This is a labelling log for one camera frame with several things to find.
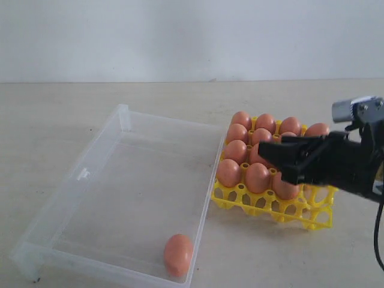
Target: white wall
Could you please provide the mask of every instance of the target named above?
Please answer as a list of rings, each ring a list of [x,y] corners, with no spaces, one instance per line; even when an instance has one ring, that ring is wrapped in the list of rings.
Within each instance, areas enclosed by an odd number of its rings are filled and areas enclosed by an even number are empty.
[[[0,0],[0,82],[384,77],[381,0]]]

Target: egg carton slot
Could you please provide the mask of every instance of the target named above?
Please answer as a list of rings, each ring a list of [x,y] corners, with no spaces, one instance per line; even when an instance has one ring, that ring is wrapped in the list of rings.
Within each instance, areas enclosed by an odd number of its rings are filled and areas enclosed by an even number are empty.
[[[248,130],[248,139],[252,138],[255,132],[257,117],[252,117],[252,127]],[[279,141],[280,125],[282,121],[276,120],[275,133],[272,135],[273,141]],[[301,125],[300,136],[304,136],[307,131],[306,125]],[[221,153],[220,162],[224,160],[224,149],[228,142],[225,142]],[[217,178],[211,193],[213,200],[219,208],[230,209],[234,206],[241,207],[247,215],[258,216],[269,214],[275,221],[287,223],[293,220],[301,222],[305,229],[320,230],[332,227],[332,206],[334,204],[334,193],[338,190],[332,186],[299,185],[298,194],[289,200],[281,199],[272,189],[272,181],[269,187],[262,193],[252,193],[245,184],[245,174],[251,166],[250,154],[252,143],[247,143],[248,157],[244,163],[240,164],[241,181],[234,187],[224,186]],[[275,176],[278,171],[270,167],[271,176]]]

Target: yellow egg tray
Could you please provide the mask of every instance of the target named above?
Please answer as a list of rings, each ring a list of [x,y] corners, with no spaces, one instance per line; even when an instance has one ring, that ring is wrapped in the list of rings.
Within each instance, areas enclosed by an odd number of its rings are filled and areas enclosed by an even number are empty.
[[[252,135],[257,117],[252,118],[252,129],[248,132]],[[276,131],[274,139],[279,137],[278,131],[281,121],[276,121]],[[301,135],[303,136],[307,126],[303,125]],[[217,179],[212,190],[211,199],[223,209],[230,209],[234,206],[241,207],[247,215],[258,216],[269,213],[272,218],[281,223],[298,220],[305,229],[319,230],[332,227],[332,205],[334,203],[334,193],[337,188],[332,186],[319,187],[301,184],[299,194],[290,200],[280,199],[275,192],[269,189],[260,194],[248,191],[244,184],[245,171],[248,163],[242,163],[242,181],[235,187],[225,187]],[[277,173],[276,169],[270,168],[272,175]]]

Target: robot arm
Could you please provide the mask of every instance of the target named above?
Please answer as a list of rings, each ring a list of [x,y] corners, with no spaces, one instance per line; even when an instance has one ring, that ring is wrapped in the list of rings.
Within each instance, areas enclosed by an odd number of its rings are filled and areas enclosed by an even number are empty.
[[[379,226],[384,207],[384,101],[361,97],[332,105],[334,122],[351,122],[345,131],[319,137],[283,137],[281,143],[260,142],[259,155],[281,171],[291,184],[332,185],[378,202],[374,226],[374,252],[379,253]],[[361,142],[349,140],[359,129]]]

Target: egg tray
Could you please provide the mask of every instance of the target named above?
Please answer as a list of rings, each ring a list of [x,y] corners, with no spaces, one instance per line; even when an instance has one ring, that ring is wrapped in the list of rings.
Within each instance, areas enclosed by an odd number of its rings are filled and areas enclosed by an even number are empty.
[[[252,129],[248,131],[249,139],[255,128],[257,117],[252,118]],[[276,131],[273,139],[279,138],[278,131],[281,121],[276,121]],[[304,135],[307,126],[303,125],[301,136]],[[292,220],[298,220],[305,229],[319,230],[322,228],[332,227],[332,205],[334,203],[334,193],[337,188],[332,186],[314,186],[301,184],[298,195],[294,199],[280,199],[272,190],[272,183],[269,189],[260,194],[249,192],[244,184],[245,171],[248,169],[248,163],[241,164],[242,180],[235,187],[225,187],[217,179],[215,179],[214,187],[211,193],[213,200],[218,207],[230,209],[234,206],[241,207],[247,215],[258,216],[268,213],[272,218],[281,223],[287,223]],[[270,168],[272,175],[277,170]],[[317,200],[318,196],[322,196],[322,200]]]

